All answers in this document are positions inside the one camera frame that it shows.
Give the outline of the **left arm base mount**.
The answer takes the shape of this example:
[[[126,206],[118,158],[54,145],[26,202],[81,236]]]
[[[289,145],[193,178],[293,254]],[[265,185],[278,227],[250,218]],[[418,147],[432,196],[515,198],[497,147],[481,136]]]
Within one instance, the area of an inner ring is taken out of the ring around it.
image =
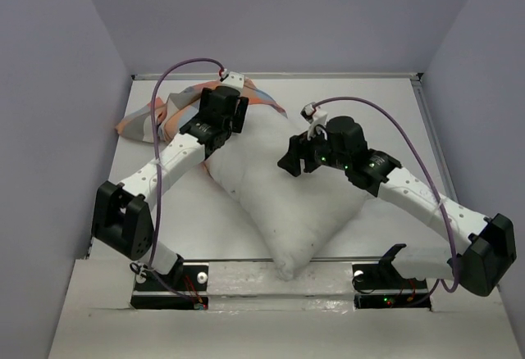
[[[135,274],[130,306],[137,310],[206,311],[208,309],[209,264],[183,261],[180,257],[167,275],[152,271],[137,261],[130,263]]]

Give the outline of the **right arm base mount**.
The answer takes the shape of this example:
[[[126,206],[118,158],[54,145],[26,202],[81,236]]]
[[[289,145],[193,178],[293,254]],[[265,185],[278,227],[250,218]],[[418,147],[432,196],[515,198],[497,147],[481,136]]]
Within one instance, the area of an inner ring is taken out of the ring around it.
[[[426,280],[405,279],[393,266],[393,260],[405,247],[405,244],[396,244],[377,262],[352,265],[351,283],[357,310],[431,310],[430,289]]]

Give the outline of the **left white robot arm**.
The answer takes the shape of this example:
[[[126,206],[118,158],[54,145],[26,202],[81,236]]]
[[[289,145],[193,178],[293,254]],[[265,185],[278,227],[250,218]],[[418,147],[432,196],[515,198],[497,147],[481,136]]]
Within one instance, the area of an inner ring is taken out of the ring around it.
[[[131,261],[146,265],[163,289],[181,280],[182,257],[158,241],[160,221],[151,209],[161,209],[162,195],[186,172],[206,161],[239,134],[249,106],[240,91],[218,86],[203,89],[199,109],[172,141],[133,175],[96,192],[92,236]]]

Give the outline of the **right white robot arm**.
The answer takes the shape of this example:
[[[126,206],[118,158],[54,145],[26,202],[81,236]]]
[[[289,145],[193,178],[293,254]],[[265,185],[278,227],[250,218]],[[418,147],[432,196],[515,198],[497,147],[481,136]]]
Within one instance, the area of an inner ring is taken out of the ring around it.
[[[320,166],[341,170],[353,186],[405,211],[449,243],[444,251],[405,243],[390,248],[377,267],[385,286],[405,279],[447,279],[487,297],[516,259],[508,217],[484,216],[432,191],[397,159],[370,148],[362,127],[349,116],[314,116],[307,131],[290,138],[277,165],[294,177]]]

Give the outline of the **white pillow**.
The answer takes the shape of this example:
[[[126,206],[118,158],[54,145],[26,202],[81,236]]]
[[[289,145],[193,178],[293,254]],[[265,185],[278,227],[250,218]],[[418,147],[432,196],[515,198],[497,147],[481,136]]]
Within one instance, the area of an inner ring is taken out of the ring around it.
[[[299,177],[277,162],[299,128],[267,105],[252,105],[240,134],[205,165],[248,213],[284,281],[292,280],[362,210],[367,194],[345,175],[320,168]]]

